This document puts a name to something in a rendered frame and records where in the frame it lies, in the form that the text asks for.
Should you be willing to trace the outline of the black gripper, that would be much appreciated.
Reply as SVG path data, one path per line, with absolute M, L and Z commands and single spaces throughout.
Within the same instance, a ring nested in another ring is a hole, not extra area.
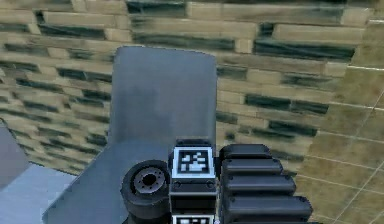
M 123 224 L 169 224 L 169 184 L 165 161 L 146 160 L 134 165 L 120 189 L 128 212 Z

